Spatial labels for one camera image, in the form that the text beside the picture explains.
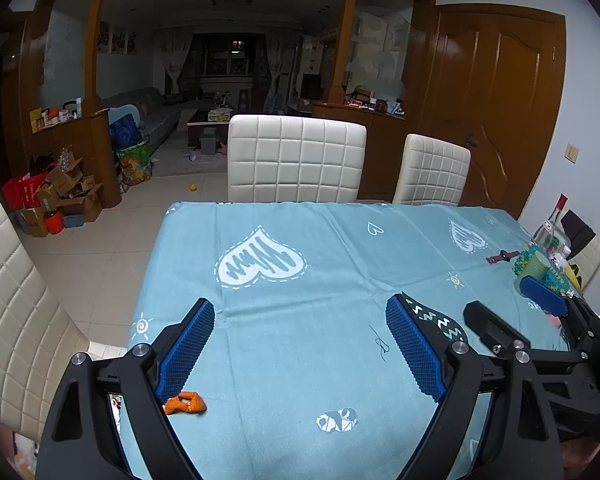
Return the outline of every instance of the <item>gray couch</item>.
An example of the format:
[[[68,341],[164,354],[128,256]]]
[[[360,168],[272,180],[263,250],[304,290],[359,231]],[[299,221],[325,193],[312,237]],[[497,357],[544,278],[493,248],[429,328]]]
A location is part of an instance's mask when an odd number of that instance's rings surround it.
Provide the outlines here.
[[[208,103],[188,101],[165,106],[164,98],[156,88],[139,88],[102,100],[103,108],[118,108],[122,105],[134,105],[140,112],[140,131],[153,153],[175,129],[183,108],[202,108]]]

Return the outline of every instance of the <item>textured blue pad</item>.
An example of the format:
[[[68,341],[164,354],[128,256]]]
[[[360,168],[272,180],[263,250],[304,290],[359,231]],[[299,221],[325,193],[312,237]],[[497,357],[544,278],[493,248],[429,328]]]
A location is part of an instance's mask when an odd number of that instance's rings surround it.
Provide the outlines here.
[[[530,300],[535,301],[542,310],[554,316],[566,316],[568,313],[566,300],[531,276],[526,276],[520,280],[520,292]]]
[[[205,301],[160,364],[155,396],[162,404],[182,391],[214,329],[214,306]]]
[[[442,382],[442,366],[416,323],[396,298],[386,302],[386,325],[407,361],[420,391],[440,402],[446,394]]]

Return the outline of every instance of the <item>blue tablecloth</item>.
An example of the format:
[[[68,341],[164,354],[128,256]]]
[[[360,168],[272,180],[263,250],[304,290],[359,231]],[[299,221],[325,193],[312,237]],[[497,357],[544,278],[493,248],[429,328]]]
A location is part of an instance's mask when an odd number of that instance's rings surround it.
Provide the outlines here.
[[[177,203],[129,346],[153,341],[199,297],[214,304],[216,327],[184,387],[208,409],[170,416],[205,480],[394,480],[436,405],[386,326],[387,299],[404,291],[460,324],[479,300],[534,348],[566,349],[515,293],[512,263],[485,260],[527,239],[508,214],[484,208]],[[478,399],[450,478],[470,466],[488,401]],[[150,478],[124,412],[121,433],[134,474]]]

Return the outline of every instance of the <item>metal screw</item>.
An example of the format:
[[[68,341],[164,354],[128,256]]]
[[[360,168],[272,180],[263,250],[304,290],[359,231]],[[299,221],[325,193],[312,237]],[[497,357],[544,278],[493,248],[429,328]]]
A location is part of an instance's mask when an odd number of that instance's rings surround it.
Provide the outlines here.
[[[149,353],[151,347],[147,343],[138,343],[131,349],[131,353],[136,357],[144,357]]]
[[[86,360],[87,360],[87,354],[85,354],[84,352],[78,352],[77,354],[74,354],[73,357],[71,357],[72,364],[74,364],[76,366],[81,365]]]
[[[469,351],[469,345],[464,341],[454,341],[451,345],[451,349],[456,354],[466,354]]]
[[[524,350],[518,350],[516,352],[516,359],[518,360],[519,363],[528,363],[529,362],[529,354],[526,353]]]

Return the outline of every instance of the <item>curtain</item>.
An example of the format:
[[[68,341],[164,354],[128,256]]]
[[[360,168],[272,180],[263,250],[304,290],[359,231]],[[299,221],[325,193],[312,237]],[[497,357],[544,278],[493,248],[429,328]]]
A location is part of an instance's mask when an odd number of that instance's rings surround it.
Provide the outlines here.
[[[266,45],[269,71],[271,72],[271,85],[269,86],[267,99],[264,101],[264,113],[270,114],[274,110],[276,101],[276,84],[282,71],[282,58],[285,55],[285,51],[289,48],[293,48],[295,44],[290,36],[267,33]]]
[[[172,81],[171,93],[177,94],[178,78],[189,54],[193,29],[190,27],[163,28],[158,31],[158,52],[162,66]]]

